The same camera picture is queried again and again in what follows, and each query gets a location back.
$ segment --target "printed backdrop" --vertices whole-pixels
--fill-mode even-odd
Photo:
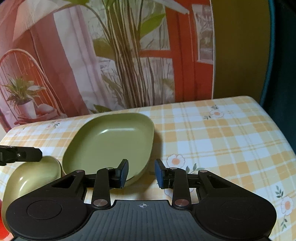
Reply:
[[[212,98],[210,0],[6,0],[0,122]]]

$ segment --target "dark green fabric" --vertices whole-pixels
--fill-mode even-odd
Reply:
[[[296,12],[275,0],[275,54],[263,108],[296,152]]]

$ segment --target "metal pivot screw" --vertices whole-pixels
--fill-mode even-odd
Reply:
[[[108,204],[108,201],[105,199],[97,199],[97,200],[94,200],[93,204],[97,207],[103,207]]]
[[[175,205],[178,207],[186,207],[189,204],[189,201],[186,199],[178,199],[175,201]]]

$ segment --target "olive green dish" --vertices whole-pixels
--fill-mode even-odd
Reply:
[[[68,174],[85,170],[95,174],[105,167],[116,168],[122,159],[128,159],[126,186],[145,171],[153,144],[154,124],[139,113],[122,113],[92,119],[76,133],[62,160]]]
[[[44,156],[39,162],[25,162],[19,165],[9,177],[2,201],[1,217],[9,231],[5,214],[8,206],[16,199],[60,178],[60,162],[52,156]]]

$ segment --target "tablecloth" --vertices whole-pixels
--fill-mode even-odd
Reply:
[[[207,169],[269,200],[277,212],[272,240],[296,239],[296,156],[276,124],[250,97],[240,96],[143,107],[32,123],[13,128],[1,145],[34,146],[62,161],[76,132],[100,115],[137,112],[152,119],[155,136],[148,170],[131,186],[111,190],[111,199],[168,199],[158,188],[153,161],[188,173]],[[0,198],[20,163],[0,167]],[[198,202],[190,190],[192,202]],[[90,202],[91,191],[86,196]]]

